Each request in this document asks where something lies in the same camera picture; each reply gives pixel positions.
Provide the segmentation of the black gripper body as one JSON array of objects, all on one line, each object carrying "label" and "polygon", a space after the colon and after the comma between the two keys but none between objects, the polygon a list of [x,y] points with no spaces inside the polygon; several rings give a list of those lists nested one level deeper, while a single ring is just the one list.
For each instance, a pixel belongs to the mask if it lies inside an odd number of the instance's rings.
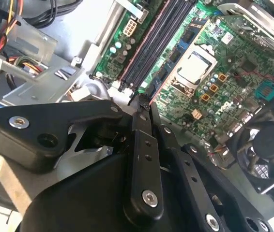
[{"label": "black gripper body", "polygon": [[174,177],[150,155],[111,155],[45,189],[23,232],[195,232]]}]

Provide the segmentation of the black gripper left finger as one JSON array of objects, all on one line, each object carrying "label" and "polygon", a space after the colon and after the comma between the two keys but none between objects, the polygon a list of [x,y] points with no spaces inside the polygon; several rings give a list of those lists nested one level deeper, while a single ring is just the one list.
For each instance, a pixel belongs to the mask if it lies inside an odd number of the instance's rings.
[{"label": "black gripper left finger", "polygon": [[111,155],[159,159],[150,115],[108,100],[0,109],[0,182],[24,215],[45,189]]}]

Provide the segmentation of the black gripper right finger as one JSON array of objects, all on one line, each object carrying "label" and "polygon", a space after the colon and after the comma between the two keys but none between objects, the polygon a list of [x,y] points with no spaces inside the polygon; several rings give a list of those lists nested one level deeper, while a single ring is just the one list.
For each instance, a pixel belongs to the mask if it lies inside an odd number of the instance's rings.
[{"label": "black gripper right finger", "polygon": [[271,232],[263,215],[211,163],[194,144],[180,146],[174,132],[162,124],[155,103],[139,96],[139,105],[150,115],[158,141],[161,164],[170,171],[175,198],[190,232]]}]

